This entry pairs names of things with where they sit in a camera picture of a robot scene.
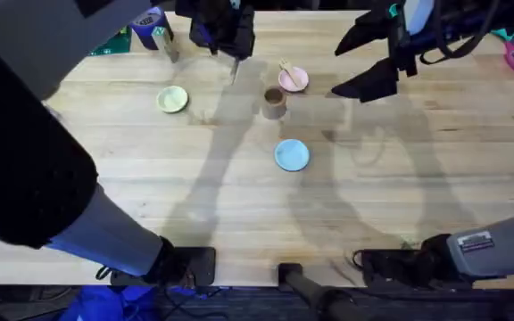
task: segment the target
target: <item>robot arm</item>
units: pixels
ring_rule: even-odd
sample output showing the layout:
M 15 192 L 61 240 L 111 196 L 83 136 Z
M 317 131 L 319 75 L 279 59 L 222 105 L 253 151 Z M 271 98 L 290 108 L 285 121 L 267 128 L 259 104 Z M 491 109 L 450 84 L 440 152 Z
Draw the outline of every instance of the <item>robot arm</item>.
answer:
M 514 32 L 514 0 L 380 0 L 356 20 L 335 54 L 387 39 L 388 57 L 332 91 L 363 103 L 395 95 L 399 71 L 408 77 L 418 74 L 417 55 L 425 64 L 461 58 L 495 29 Z M 466 38 L 469 40 L 455 51 L 447 46 Z M 434 49 L 440 49 L 444 57 L 429 62 L 424 54 Z
M 467 289 L 477 280 L 514 275 L 514 218 L 483 228 L 437 235 L 420 250 L 361 250 L 368 287 Z
M 0 240 L 67 251 L 126 280 L 205 285 L 215 250 L 174 248 L 118 208 L 97 184 L 91 157 L 40 102 L 97 45 L 158 2 L 0 1 Z M 197 15 L 215 27 L 219 49 L 231 47 L 236 33 L 219 33 L 235 22 L 213 13 L 209 7 Z

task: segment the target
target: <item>wooden tabletop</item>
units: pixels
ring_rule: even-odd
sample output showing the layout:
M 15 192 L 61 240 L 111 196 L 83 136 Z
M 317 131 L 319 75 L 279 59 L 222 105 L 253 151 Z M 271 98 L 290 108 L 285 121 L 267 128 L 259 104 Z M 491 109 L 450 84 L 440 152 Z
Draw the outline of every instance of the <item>wooden tabletop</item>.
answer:
M 400 94 L 360 104 L 330 88 L 386 57 L 386 43 L 333 55 L 357 12 L 258 12 L 253 57 L 196 48 L 189 20 L 169 15 L 180 61 L 148 52 L 85 59 L 48 102 L 93 156 L 106 193 L 176 245 L 218 251 L 215 284 L 274 285 L 280 262 L 321 284 L 362 285 L 346 257 L 358 249 L 417 247 L 432 235 L 514 216 L 514 71 L 488 36 L 469 57 L 401 76 Z M 281 120 L 260 113 L 278 61 L 308 71 Z M 169 85 L 190 95 L 165 114 Z M 296 138 L 302 172 L 273 150 Z M 0 284 L 95 284 L 99 266 L 0 243 Z M 478 287 L 514 287 L 514 277 Z

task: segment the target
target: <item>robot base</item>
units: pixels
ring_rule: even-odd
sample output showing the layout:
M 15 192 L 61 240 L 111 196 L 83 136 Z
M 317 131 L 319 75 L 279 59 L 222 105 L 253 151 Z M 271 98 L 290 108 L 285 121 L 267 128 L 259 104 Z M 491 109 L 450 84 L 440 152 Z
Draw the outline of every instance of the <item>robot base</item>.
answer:
M 292 292 L 293 288 L 286 282 L 286 276 L 295 272 L 298 275 L 303 274 L 303 266 L 298 263 L 281 263 L 277 267 L 278 289 L 281 292 Z
M 212 247 L 176 247 L 176 252 L 188 258 L 188 268 L 195 277 L 195 286 L 208 286 L 215 279 L 216 251 Z M 112 285 L 155 285 L 148 284 L 141 277 L 131 276 L 120 271 L 113 271 Z
M 459 274 L 449 269 L 439 269 L 427 284 L 418 284 L 407 276 L 405 269 L 410 266 L 419 251 L 414 250 L 362 250 L 361 268 L 364 284 L 378 290 L 434 289 L 467 290 L 472 283 L 463 280 Z

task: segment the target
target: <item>gray robot arm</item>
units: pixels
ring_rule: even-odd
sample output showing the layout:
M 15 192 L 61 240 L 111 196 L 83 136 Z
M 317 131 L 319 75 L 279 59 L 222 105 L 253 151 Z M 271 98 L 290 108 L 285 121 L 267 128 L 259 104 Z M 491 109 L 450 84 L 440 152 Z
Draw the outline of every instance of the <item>gray robot arm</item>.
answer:
M 161 1 L 0 1 L 0 57 L 46 99 L 88 53 Z
M 514 218 L 447 239 L 458 271 L 473 279 L 514 275 Z

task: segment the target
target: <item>black cable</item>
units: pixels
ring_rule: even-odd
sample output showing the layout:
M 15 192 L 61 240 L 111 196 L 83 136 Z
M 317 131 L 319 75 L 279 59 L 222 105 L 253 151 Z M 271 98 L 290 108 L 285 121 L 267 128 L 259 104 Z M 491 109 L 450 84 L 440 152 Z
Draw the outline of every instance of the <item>black cable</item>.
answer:
M 434 32 L 435 32 L 435 41 L 437 42 L 437 48 L 445 55 L 447 58 L 461 58 L 468 54 L 470 54 L 476 47 L 479 45 L 479 42 L 483 39 L 483 37 L 489 32 L 489 27 L 493 22 L 493 18 L 497 13 L 497 9 L 499 8 L 499 2 L 501 0 L 493 0 L 491 2 L 491 6 L 489 7 L 489 12 L 485 17 L 485 21 L 481 26 L 481 29 L 477 34 L 475 34 L 470 40 L 468 40 L 465 44 L 461 45 L 455 51 L 452 51 L 447 46 L 444 37 L 444 29 L 442 27 L 442 0 L 434 1 Z
M 362 267 L 362 264 L 358 263 L 358 261 L 356 260 L 356 257 L 358 257 L 358 254 L 360 254 L 360 253 L 361 253 L 361 250 L 354 251 L 354 253 L 352 254 L 351 262 L 355 268 L 357 268 L 359 271 L 363 271 L 364 267 Z
M 211 298 L 212 296 L 216 295 L 219 292 L 221 292 L 221 289 L 218 289 L 218 290 L 208 294 L 207 295 L 207 299 Z M 183 313 L 183 314 L 185 314 L 185 315 L 187 315 L 189 317 L 195 318 L 195 319 L 204 319 L 204 318 L 208 318 L 208 317 L 222 317 L 226 321 L 229 320 L 229 316 L 226 313 L 223 313 L 223 312 L 210 312 L 210 313 L 204 313 L 204 314 L 195 314 L 195 313 L 192 313 L 192 312 L 182 308 L 182 306 L 184 304 L 186 304 L 187 302 L 189 302 L 190 300 L 195 298 L 195 294 L 190 295 L 189 297 L 187 297 L 186 299 L 184 299 L 180 303 L 176 303 L 170 297 L 170 295 L 168 294 L 168 289 L 164 289 L 163 293 L 164 293 L 164 296 L 166 297 L 166 300 L 168 300 L 168 302 L 173 306 L 173 308 L 170 310 L 170 312 L 166 313 L 166 315 L 164 315 L 162 317 L 162 321 L 166 321 L 166 319 L 168 317 L 170 317 L 171 314 L 174 313 L 177 310 L 180 311 L 181 313 Z
M 112 269 L 107 266 L 102 266 L 101 268 L 96 271 L 95 278 L 98 281 L 104 280 L 110 273 L 112 272 Z

